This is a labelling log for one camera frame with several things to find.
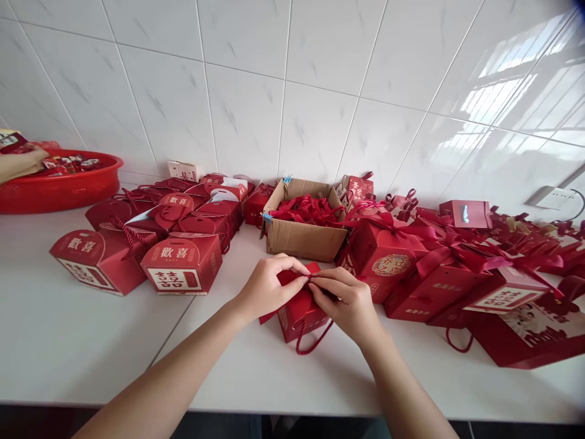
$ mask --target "box label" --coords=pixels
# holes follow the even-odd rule
[[[154,284],[160,291],[201,291],[196,269],[149,268]]]

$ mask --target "hand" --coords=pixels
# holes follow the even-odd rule
[[[374,309],[368,284],[360,282],[342,267],[323,270],[315,276],[309,282],[315,301],[343,332],[361,349],[380,339],[385,330]],[[332,301],[321,288],[340,300]]]
[[[283,287],[276,275],[286,269],[304,276]],[[301,290],[310,274],[307,267],[296,258],[284,253],[269,259],[260,259],[244,288],[233,299],[235,307],[247,321],[276,311]]]

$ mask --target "finger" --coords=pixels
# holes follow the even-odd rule
[[[293,296],[298,293],[301,288],[303,288],[308,280],[309,278],[307,276],[300,276],[282,287],[281,291],[285,295],[286,301],[288,302],[290,299],[292,299]]]
[[[315,276],[316,277],[326,277],[328,279],[335,279],[335,280],[338,280],[340,282],[343,282],[346,285],[351,285],[354,287],[357,287],[359,284],[361,284],[361,282],[358,281],[353,276],[353,274],[351,274],[349,271],[347,271],[343,267],[322,270],[322,271],[316,273]]]
[[[333,301],[324,295],[323,291],[321,291],[317,285],[309,284],[309,288],[313,293],[313,298],[315,299],[315,302],[317,302],[317,305],[319,305],[329,317],[333,318],[337,312],[337,308],[335,307]]]
[[[297,273],[309,276],[311,272],[307,267],[301,264],[301,262],[292,256],[279,256],[272,258],[274,265],[276,266],[276,274],[280,273],[285,269],[295,269]]]
[[[348,301],[354,296],[353,287],[346,285],[335,279],[328,279],[326,277],[312,277],[310,279],[312,284],[315,284],[324,290],[329,291],[331,294],[335,294],[343,301]]]

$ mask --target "ribbon bow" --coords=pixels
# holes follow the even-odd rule
[[[506,263],[503,257],[484,257],[472,250],[461,248],[463,237],[451,227],[447,227],[445,238],[436,243],[436,248],[416,263],[421,278],[429,276],[437,267],[459,260],[474,273],[498,268]]]
[[[540,266],[545,267],[562,267],[563,260],[560,255],[535,255],[535,256],[520,256],[517,258],[510,257],[505,251],[502,251],[500,248],[496,247],[495,245],[486,242],[487,246],[482,246],[481,250],[487,252],[488,254],[492,254],[494,256],[501,257],[504,259],[501,265],[499,266],[514,266],[519,268],[520,270],[528,273],[532,278],[542,282],[549,288],[553,290],[553,294],[555,295],[556,299],[561,299],[564,297],[564,294],[552,285],[549,281],[544,279],[540,274],[535,271],[535,268]]]

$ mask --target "power cord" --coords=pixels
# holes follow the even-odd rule
[[[573,218],[565,219],[565,221],[574,220],[575,218],[579,217],[583,213],[583,211],[585,210],[585,196],[583,196],[583,194],[581,192],[579,192],[577,189],[571,189],[571,190],[573,192],[577,192],[579,194],[579,196],[581,197],[582,205],[581,205],[581,210],[579,211],[579,213],[577,213]]]

